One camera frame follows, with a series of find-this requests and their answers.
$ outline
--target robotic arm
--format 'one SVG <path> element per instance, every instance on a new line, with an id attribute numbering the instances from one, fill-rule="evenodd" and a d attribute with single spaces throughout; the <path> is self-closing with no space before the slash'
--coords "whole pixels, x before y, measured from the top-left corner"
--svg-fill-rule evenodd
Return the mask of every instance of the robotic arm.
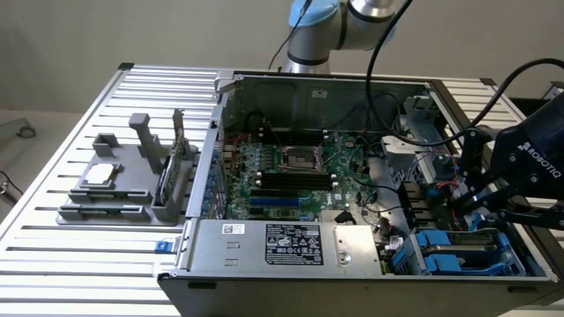
<path id="1" fill-rule="evenodd" d="M 482 172 L 482 147 L 492 140 L 489 168 Z M 493 219 L 564 230 L 564 94 L 513 127 L 472 128 L 464 137 L 460 169 L 469 191 L 453 202 L 458 214 L 482 206 Z M 472 199 L 498 180 L 505 184 L 496 192 Z M 510 201 L 517 195 L 558 202 L 549 209 L 529 207 Z"/>
<path id="2" fill-rule="evenodd" d="M 393 0 L 294 0 L 288 22 L 296 29 L 282 71 L 329 73 L 330 51 L 370 50 L 393 12 Z"/>

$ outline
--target white wall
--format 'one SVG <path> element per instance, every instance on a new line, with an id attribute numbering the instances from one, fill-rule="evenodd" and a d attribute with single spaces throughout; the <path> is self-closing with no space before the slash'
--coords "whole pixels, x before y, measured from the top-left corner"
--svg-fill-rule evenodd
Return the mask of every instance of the white wall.
<path id="1" fill-rule="evenodd" d="M 0 0 L 0 108 L 84 111 L 122 61 L 264 68 L 289 3 Z M 414 0 L 376 72 L 500 81 L 533 58 L 564 58 L 562 11 L 562 0 Z M 332 69 L 364 72 L 366 60 L 336 52 Z M 512 92 L 536 96 L 562 79 L 540 67 Z"/>

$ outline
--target barcode sticker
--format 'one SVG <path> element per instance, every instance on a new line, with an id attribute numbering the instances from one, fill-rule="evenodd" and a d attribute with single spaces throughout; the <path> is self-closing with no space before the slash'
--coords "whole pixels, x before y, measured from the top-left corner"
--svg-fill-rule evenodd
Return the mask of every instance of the barcode sticker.
<path id="1" fill-rule="evenodd" d="M 244 224 L 224 224 L 221 229 L 222 234 L 245 234 L 245 225 Z"/>

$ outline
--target circuit board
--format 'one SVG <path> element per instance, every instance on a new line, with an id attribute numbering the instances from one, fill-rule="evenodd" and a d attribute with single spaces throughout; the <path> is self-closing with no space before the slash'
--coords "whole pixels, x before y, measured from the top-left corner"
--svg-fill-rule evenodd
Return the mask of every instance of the circuit board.
<path id="1" fill-rule="evenodd" d="M 349 168 L 349 156 L 354 152 L 353 148 L 346 148 L 344 142 L 350 142 L 350 138 L 342 135 L 320 146 L 318 156 L 322 160 L 321 169 L 305 170 L 284 165 L 284 154 L 278 145 L 264 145 L 252 138 L 241 140 L 236 147 L 232 147 L 232 159 L 236 163 L 228 169 L 228 219 L 278 219 L 288 221 L 317 221 L 318 213 L 322 210 L 344 210 L 345 204 L 357 204 L 357 193 L 361 192 L 362 199 L 370 193 L 370 189 L 353 182 Z M 294 151 L 306 151 L 308 147 L 292 148 Z M 330 174 L 333 188 L 330 190 L 296 190 L 298 196 L 298 206 L 256 205 L 253 200 L 253 190 L 260 190 L 257 184 L 257 173 L 301 172 L 314 174 L 318 171 Z M 354 173 L 356 179 L 361 182 L 370 182 L 369 176 L 361 173 L 361 168 Z"/>

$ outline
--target white label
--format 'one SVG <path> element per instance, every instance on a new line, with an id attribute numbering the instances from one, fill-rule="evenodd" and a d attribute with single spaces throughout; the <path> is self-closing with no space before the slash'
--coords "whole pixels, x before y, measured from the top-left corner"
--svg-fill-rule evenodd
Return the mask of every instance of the white label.
<path id="1" fill-rule="evenodd" d="M 237 224 L 224 224 L 221 229 L 222 234 L 245 234 L 245 225 Z"/>
<path id="2" fill-rule="evenodd" d="M 530 146 L 529 142 L 525 142 L 522 145 L 518 145 L 517 149 L 520 149 L 521 151 L 525 151 L 530 155 L 530 157 L 540 163 L 540 166 L 542 166 L 546 169 L 546 171 L 550 173 L 554 179 L 561 177 L 562 173 L 544 159 L 544 157 L 540 155 L 537 150 L 534 150 L 534 148 Z"/>
<path id="3" fill-rule="evenodd" d="M 326 90 L 313 90 L 310 96 L 313 98 L 326 98 Z"/>

